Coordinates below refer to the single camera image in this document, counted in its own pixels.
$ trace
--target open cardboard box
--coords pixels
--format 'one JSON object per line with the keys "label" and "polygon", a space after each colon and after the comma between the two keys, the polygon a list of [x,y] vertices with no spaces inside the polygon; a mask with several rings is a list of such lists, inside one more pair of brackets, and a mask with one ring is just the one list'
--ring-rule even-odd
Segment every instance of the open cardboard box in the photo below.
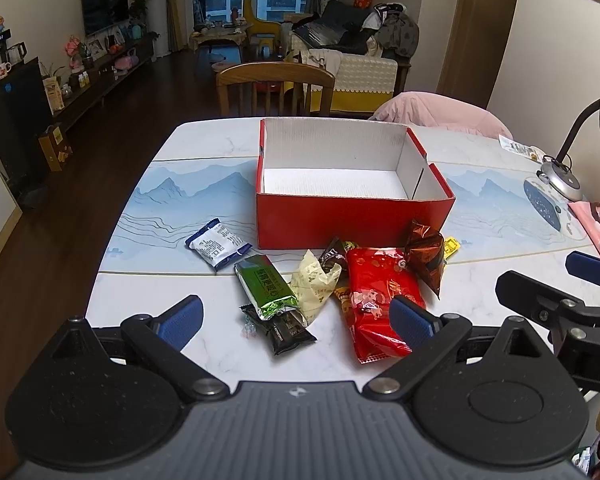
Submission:
{"label": "open cardboard box", "polygon": [[455,197],[410,128],[267,118],[256,175],[261,249],[326,247],[337,236],[401,247],[411,219],[440,230]]}

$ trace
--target dark floor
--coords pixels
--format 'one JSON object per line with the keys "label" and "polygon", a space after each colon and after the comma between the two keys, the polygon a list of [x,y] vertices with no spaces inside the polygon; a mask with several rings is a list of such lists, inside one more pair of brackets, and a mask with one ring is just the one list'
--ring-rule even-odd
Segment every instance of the dark floor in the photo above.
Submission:
{"label": "dark floor", "polygon": [[58,326],[85,312],[142,172],[176,126],[218,116],[206,55],[196,70],[193,54],[181,52],[140,67],[69,131],[74,157],[50,175],[45,203],[24,212],[0,255],[0,478],[18,463],[6,399]]}

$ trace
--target small yellow packet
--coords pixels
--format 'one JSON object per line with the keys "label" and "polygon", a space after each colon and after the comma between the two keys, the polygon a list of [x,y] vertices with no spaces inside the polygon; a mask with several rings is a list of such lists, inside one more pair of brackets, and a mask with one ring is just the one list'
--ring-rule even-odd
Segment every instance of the small yellow packet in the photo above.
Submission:
{"label": "small yellow packet", "polygon": [[339,264],[333,264],[329,272],[324,272],[311,251],[304,254],[300,265],[291,275],[289,287],[298,298],[298,310],[306,319],[306,326],[320,314],[324,302],[338,283],[341,271]]}
{"label": "small yellow packet", "polygon": [[453,237],[445,238],[445,260],[460,248],[460,242]]}

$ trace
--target pink jacket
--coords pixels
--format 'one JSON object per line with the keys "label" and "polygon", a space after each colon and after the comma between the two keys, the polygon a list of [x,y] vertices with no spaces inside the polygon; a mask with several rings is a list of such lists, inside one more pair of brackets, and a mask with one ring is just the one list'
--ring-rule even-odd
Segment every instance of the pink jacket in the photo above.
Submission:
{"label": "pink jacket", "polygon": [[387,123],[433,126],[452,132],[513,139],[507,127],[487,110],[428,92],[403,92],[385,102],[371,117]]}

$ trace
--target green snack wrapper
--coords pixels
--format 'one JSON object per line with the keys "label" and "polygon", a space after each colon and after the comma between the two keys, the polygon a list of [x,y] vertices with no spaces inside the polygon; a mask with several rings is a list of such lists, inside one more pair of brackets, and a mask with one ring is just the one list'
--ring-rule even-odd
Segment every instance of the green snack wrapper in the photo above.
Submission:
{"label": "green snack wrapper", "polygon": [[298,308],[298,298],[264,254],[236,263],[235,273],[260,319],[266,321],[280,312]]}

